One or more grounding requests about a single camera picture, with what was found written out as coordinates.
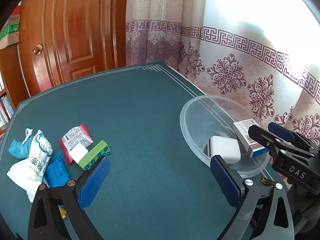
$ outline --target greek key pattern border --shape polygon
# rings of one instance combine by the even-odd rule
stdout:
[[[133,21],[126,23],[126,32],[136,31],[166,31],[180,33],[181,36],[201,39],[217,45],[236,49],[249,54],[276,69],[307,91],[320,105],[320,81],[308,72],[308,68],[298,65],[283,52],[276,51],[256,41],[237,34],[211,27],[185,27],[180,23],[166,21]]]

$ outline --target curtain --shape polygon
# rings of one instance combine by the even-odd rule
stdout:
[[[302,0],[127,0],[127,65],[163,61],[266,128],[320,140],[320,27]]]

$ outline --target table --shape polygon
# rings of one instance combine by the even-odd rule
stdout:
[[[20,103],[0,149],[0,213],[9,228],[27,239],[31,209],[25,190],[6,175],[19,161],[8,152],[12,140],[22,141],[26,128],[42,129],[58,152],[59,138],[84,123],[94,140],[88,149],[104,140],[112,151],[110,174],[85,209],[102,237],[216,239],[235,209],[188,147],[179,124],[184,104],[203,94],[157,62],[100,72]],[[68,170],[74,179],[82,172],[75,162]],[[263,173],[281,181],[270,165]],[[259,183],[260,176],[253,181]]]

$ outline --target red and white packet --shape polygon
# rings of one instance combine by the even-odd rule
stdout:
[[[61,139],[59,139],[59,143],[66,157],[67,163],[70,164],[73,161],[73,158],[69,155],[69,152],[78,143],[81,143],[84,147],[88,147],[93,143],[93,140],[88,129],[82,123],[80,126],[70,129]]]

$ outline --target clear plastic basin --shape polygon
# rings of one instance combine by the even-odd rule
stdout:
[[[218,135],[238,139],[232,130],[233,122],[253,118],[261,127],[262,124],[250,110],[236,101],[220,96],[199,96],[189,100],[181,110],[180,126],[182,134],[191,150],[210,167],[207,156],[207,144],[211,136]],[[241,159],[230,167],[242,178],[260,173],[268,164],[268,153],[250,158],[238,139]]]

